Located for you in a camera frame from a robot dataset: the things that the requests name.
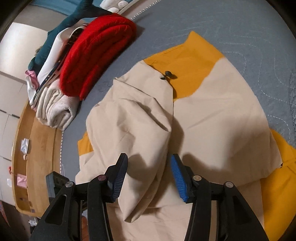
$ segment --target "pile of clothes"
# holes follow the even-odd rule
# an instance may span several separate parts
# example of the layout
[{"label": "pile of clothes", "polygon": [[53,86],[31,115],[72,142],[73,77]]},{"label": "pile of clothes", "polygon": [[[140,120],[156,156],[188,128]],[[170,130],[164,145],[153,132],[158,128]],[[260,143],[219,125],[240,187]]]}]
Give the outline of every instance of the pile of clothes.
[{"label": "pile of clothes", "polygon": [[[65,130],[95,82],[135,38],[136,26],[118,14],[82,0],[48,33],[26,74],[29,102],[44,125]],[[90,24],[82,18],[97,17]]]}]

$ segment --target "red object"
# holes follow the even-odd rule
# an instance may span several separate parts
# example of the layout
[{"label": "red object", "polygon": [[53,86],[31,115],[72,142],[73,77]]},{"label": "red object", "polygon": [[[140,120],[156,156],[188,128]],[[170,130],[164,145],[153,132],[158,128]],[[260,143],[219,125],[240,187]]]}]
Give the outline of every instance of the red object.
[{"label": "red object", "polygon": [[116,13],[98,17],[78,37],[60,75],[67,96],[85,99],[112,60],[136,37],[136,25]]}]

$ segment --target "red folded blanket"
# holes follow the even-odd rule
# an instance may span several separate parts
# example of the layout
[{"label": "red folded blanket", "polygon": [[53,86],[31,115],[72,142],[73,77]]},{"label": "red folded blanket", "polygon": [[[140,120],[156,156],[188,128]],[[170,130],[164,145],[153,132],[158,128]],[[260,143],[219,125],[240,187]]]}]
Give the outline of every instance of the red folded blanket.
[{"label": "red folded blanket", "polygon": [[69,51],[60,75],[67,96],[85,99],[112,60],[136,37],[136,25],[118,14],[92,21]]}]

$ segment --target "white folded blanket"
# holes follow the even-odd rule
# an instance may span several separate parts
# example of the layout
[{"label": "white folded blanket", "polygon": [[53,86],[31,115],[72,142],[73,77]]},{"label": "white folded blanket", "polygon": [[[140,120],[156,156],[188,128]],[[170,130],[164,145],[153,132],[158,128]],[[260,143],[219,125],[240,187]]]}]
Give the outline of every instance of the white folded blanket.
[{"label": "white folded blanket", "polygon": [[38,103],[36,117],[44,125],[65,130],[75,118],[78,97],[68,97],[59,88],[59,79],[44,88]]}]

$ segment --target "beige fabric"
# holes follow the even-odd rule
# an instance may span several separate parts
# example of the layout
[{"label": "beige fabric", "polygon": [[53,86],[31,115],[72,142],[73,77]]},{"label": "beige fabric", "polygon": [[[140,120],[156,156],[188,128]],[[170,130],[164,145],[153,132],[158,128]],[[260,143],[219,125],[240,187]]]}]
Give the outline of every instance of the beige fabric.
[{"label": "beige fabric", "polygon": [[197,91],[173,107],[172,88],[161,77],[137,63],[114,80],[86,121],[94,153],[82,162],[77,183],[104,173],[121,152],[129,157],[117,207],[108,207],[114,240],[184,239],[191,205],[179,198],[165,166],[168,150],[211,182],[257,181],[240,190],[260,219],[261,195],[250,194],[260,193],[258,180],[279,167],[281,157],[245,80],[222,58]]}]

